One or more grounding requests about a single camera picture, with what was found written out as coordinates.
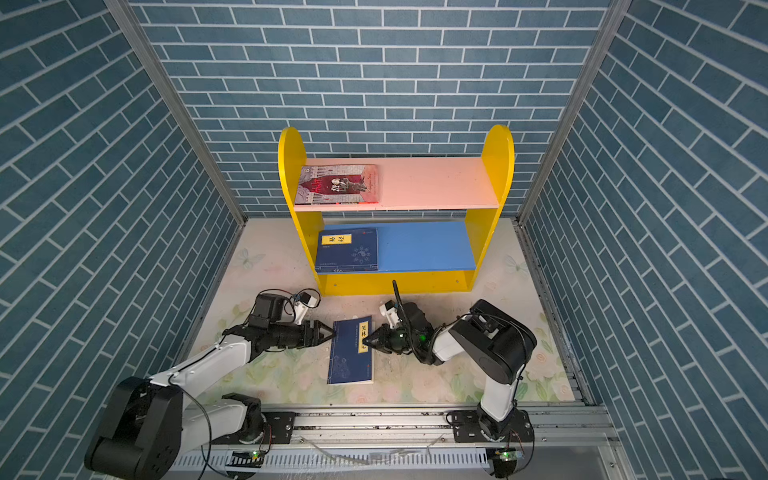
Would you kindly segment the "navy book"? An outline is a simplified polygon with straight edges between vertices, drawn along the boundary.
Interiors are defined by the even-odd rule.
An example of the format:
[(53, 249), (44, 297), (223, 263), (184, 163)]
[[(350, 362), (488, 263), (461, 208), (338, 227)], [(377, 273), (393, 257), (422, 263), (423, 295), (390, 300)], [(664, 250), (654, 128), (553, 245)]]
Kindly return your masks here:
[(378, 232), (375, 228), (324, 230), (318, 236), (317, 273), (378, 270)]
[(374, 377), (372, 350), (363, 343), (372, 327), (370, 316), (336, 321), (331, 340), (327, 383), (371, 384)]

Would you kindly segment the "Hamlet picture book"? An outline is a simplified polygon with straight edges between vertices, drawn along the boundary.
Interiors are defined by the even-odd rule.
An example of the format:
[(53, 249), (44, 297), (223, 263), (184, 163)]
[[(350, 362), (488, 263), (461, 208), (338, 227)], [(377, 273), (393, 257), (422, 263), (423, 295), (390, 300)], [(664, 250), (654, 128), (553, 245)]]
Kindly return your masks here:
[(347, 205), (379, 202), (376, 165), (304, 166), (298, 181), (297, 205)]

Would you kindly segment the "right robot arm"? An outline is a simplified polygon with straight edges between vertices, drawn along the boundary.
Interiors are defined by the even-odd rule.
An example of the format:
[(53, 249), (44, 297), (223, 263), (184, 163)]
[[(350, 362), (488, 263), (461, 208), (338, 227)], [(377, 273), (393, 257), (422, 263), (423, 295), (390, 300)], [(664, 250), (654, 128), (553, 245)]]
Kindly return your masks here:
[(484, 299), (438, 327), (414, 302), (388, 301), (381, 312), (386, 322), (363, 338), (363, 345), (385, 354), (411, 354), (429, 366), (467, 355), (485, 375), (476, 413), (483, 437), (520, 444), (535, 441), (530, 417), (516, 399), (538, 344), (531, 329)]

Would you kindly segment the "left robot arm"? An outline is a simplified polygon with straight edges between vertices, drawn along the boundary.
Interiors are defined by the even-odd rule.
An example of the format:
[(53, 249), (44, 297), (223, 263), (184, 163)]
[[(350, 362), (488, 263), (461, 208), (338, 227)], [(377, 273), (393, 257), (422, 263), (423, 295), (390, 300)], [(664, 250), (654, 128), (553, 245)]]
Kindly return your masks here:
[(334, 330), (307, 319), (322, 300), (318, 290), (259, 292), (244, 321), (188, 360), (146, 378), (129, 377), (112, 391), (86, 450), (87, 469), (120, 479), (160, 479), (177, 457), (199, 450), (206, 462), (215, 441), (253, 445), (261, 461), (275, 434), (262, 402), (229, 393), (210, 406), (199, 395), (264, 353), (319, 346)]

